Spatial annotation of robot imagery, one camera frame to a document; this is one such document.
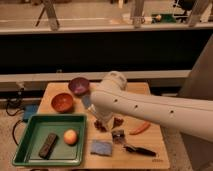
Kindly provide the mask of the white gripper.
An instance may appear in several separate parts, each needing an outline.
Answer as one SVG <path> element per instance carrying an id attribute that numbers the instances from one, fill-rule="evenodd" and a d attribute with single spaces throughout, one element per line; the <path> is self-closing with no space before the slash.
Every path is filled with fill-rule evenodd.
<path id="1" fill-rule="evenodd" d="M 98 121 L 100 121 L 102 123 L 102 126 L 107 128 L 108 127 L 108 123 L 111 120 L 111 118 L 113 117 L 113 113 L 102 109 L 100 107 L 97 107 L 95 105 L 91 105 L 88 110 L 96 117 L 96 119 Z"/>

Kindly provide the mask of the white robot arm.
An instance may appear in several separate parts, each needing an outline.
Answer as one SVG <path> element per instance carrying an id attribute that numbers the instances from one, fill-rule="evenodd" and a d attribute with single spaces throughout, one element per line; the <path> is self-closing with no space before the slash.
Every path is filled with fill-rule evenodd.
<path id="1" fill-rule="evenodd" d="M 95 116 L 104 124 L 120 113 L 213 142 L 213 101 L 136 94 L 126 86 L 126 77 L 111 71 L 91 92 Z"/>

